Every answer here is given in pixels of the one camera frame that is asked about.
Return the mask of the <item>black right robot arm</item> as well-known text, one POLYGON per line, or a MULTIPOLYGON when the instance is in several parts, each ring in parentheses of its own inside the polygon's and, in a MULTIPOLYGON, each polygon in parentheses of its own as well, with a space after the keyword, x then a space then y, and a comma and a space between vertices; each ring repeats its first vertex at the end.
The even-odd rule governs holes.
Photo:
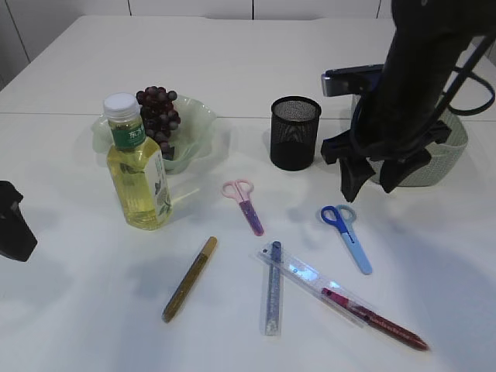
POLYGON ((348 202, 381 162, 381 187, 393 191, 428 165, 427 147, 444 143, 450 128, 441 115, 495 40, 493 1, 394 1, 394 37, 382 65, 326 71, 326 97, 357 95, 350 128, 326 139, 328 164, 339 164, 348 202))

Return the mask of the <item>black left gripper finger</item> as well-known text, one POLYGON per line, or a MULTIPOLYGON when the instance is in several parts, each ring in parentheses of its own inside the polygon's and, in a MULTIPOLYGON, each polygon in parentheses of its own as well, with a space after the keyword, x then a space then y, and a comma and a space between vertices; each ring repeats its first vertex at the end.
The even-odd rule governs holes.
POLYGON ((35 250, 37 240, 22 216, 19 207, 22 200, 22 194, 11 182, 1 181, 1 255, 26 262, 35 250))

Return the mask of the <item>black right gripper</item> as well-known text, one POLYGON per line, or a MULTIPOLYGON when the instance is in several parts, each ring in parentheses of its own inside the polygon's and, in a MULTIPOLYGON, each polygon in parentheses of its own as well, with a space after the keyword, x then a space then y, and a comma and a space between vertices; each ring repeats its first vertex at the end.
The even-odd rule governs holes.
POLYGON ((431 155, 424 149, 431 143, 445 143, 451 132, 444 121, 438 120, 414 146, 385 150, 378 143, 368 148, 358 147, 352 130, 348 129, 338 136, 325 139, 321 155, 327 164, 334 164, 339 159, 341 192, 348 202, 353 202, 364 183, 375 175, 366 158, 385 160, 381 167, 380 185, 386 193, 391 193, 410 174, 429 164, 431 155))

